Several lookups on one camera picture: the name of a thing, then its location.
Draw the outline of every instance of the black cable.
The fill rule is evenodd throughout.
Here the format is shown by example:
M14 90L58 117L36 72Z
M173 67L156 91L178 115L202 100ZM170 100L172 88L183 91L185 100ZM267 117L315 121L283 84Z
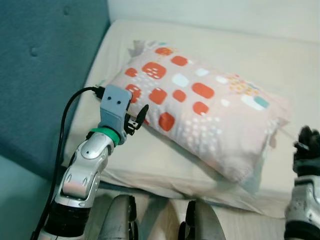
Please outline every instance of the black cable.
M41 214L40 220L38 222L38 225L36 226L35 231L32 233L30 240L37 240L38 239L41 228L44 226L45 221L47 219L49 209L51 206L51 202L53 200L53 196L54 196L54 192L55 192L55 188L56 188L57 177L58 177L58 169L60 166L60 156L61 156L62 143L63 143L64 132L65 132L65 121L66 121L68 110L69 110L72 102L76 99L76 97L78 97L80 94L82 94L86 91L89 91L89 90L94 91L97 94L98 88L97 87L85 87L85 88L77 91L75 94L72 95L72 97L69 99L68 103L66 104L66 106L64 108L62 119L61 119L60 136L59 136L59 142L58 142L58 147L57 147L57 151L56 151L54 172L53 172L53 178L52 178L49 196L48 196L48 199L45 203L45 206L44 206L43 212Z

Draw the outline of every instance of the robot leg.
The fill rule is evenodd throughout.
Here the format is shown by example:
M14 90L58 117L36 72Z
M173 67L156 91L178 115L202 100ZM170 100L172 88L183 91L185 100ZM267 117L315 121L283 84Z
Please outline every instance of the robot leg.
M119 195L109 207L98 240L138 240L136 201L133 196Z
M197 200L188 204L178 240L226 240L226 237L212 207Z

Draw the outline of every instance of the floor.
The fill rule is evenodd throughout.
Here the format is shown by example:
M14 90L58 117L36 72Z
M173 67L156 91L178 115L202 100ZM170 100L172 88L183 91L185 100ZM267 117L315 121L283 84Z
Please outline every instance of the floor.
M88 240L97 239L108 207L119 192L99 196L86 228ZM135 194L140 240L176 240L180 223L186 217L188 201ZM285 220L240 209L214 207L226 240L283 240Z

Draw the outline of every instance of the mattress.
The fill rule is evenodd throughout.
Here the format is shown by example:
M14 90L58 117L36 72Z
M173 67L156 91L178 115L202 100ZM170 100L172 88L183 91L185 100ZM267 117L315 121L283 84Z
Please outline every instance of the mattress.
M255 194L230 183L197 157L146 127L115 149L101 180L168 198L198 197L270 217L284 217L295 178L292 143L302 126L320 128L319 46L169 23L117 20L100 46L86 86L110 82L130 59L128 48L133 47L134 40L171 43L218 69L236 73L288 98L293 108L292 120L278 132L276 148L267 156L260 189ZM66 142L64 164L88 131L99 123L99 106L92 94L81 96Z

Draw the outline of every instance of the pink patterned pillow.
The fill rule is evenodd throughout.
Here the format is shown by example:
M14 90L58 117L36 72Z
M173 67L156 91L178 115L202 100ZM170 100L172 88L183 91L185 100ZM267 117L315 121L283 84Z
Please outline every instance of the pink patterned pillow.
M253 174L289 120L285 100L166 43L135 42L131 55L112 81L132 92L129 113L149 104L148 125L232 182Z

